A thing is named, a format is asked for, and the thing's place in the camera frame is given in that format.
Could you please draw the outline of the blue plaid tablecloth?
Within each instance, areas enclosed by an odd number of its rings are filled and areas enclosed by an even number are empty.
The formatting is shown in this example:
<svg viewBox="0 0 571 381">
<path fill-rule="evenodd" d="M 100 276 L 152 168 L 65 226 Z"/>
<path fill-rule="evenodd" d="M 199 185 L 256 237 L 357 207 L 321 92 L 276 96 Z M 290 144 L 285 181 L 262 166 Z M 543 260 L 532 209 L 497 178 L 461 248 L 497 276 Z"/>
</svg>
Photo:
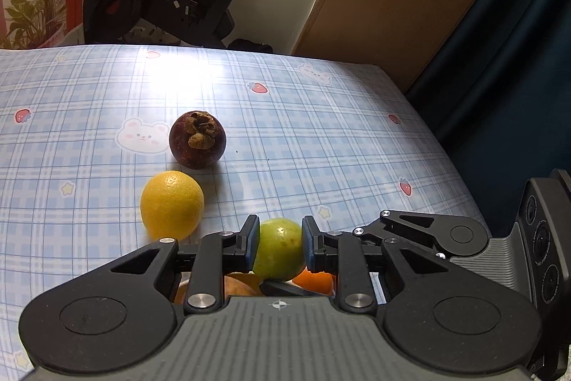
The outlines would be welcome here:
<svg viewBox="0 0 571 381">
<path fill-rule="evenodd" d="M 31 369 L 18 328 L 31 299 L 148 242 L 140 200 L 166 171 L 203 193 L 187 242 L 250 215 L 332 231 L 384 210 L 481 216 L 380 67 L 157 45 L 3 50 L 3 379 Z"/>
</svg>

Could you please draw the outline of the green apple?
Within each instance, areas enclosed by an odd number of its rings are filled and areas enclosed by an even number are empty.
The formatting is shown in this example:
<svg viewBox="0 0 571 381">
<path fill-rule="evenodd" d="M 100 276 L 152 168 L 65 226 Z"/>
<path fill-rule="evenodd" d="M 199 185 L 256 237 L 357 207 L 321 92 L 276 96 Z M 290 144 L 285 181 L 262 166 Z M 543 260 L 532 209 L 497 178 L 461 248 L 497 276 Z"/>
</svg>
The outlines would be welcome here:
<svg viewBox="0 0 571 381">
<path fill-rule="evenodd" d="M 305 268 L 302 227 L 282 217 L 264 220 L 253 272 L 262 280 L 288 281 Z"/>
</svg>

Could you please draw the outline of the small orange front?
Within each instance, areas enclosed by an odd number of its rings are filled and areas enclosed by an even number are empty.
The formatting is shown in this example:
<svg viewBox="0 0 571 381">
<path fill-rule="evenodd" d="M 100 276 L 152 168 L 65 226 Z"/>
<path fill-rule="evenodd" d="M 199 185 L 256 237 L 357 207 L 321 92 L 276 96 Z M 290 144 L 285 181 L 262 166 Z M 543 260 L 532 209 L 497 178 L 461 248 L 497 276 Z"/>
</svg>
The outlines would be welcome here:
<svg viewBox="0 0 571 381">
<path fill-rule="evenodd" d="M 313 273 L 309 271 L 308 268 L 305 268 L 299 275 L 295 276 L 291 282 L 314 293 L 328 296 L 334 294 L 334 276 L 325 272 Z"/>
</svg>

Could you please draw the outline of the yellow lemon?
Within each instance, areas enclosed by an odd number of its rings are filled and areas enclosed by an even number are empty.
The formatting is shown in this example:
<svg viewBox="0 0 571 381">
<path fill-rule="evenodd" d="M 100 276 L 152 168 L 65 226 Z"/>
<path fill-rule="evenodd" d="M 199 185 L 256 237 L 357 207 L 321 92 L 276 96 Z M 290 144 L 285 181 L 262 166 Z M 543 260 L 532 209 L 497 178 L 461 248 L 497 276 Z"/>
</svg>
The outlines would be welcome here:
<svg viewBox="0 0 571 381">
<path fill-rule="evenodd" d="M 195 179 L 181 171 L 165 171 L 145 185 L 140 216 L 148 236 L 181 241 L 197 229 L 204 213 L 204 194 Z"/>
</svg>

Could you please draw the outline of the red apple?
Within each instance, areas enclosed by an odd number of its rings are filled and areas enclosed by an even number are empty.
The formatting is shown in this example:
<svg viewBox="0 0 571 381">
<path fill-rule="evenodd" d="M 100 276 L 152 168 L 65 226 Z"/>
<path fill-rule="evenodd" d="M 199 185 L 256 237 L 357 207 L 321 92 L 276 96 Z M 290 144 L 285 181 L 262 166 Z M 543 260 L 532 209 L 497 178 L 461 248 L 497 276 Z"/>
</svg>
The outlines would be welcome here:
<svg viewBox="0 0 571 381">
<path fill-rule="evenodd" d="M 253 274 L 233 273 L 224 277 L 224 296 L 259 297 L 263 296 L 259 285 L 262 279 Z"/>
</svg>

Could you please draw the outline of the dark purple mangosteen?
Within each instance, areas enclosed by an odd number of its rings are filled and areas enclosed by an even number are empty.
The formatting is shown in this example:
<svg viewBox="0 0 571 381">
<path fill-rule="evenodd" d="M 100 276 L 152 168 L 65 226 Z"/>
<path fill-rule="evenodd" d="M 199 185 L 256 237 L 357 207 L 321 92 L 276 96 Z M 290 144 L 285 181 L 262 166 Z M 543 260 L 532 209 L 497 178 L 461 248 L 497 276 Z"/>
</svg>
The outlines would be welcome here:
<svg viewBox="0 0 571 381">
<path fill-rule="evenodd" d="M 176 161 L 193 170 L 215 164 L 227 147 L 222 124 L 210 113 L 193 110 L 181 115 L 170 129 L 170 151 Z"/>
</svg>

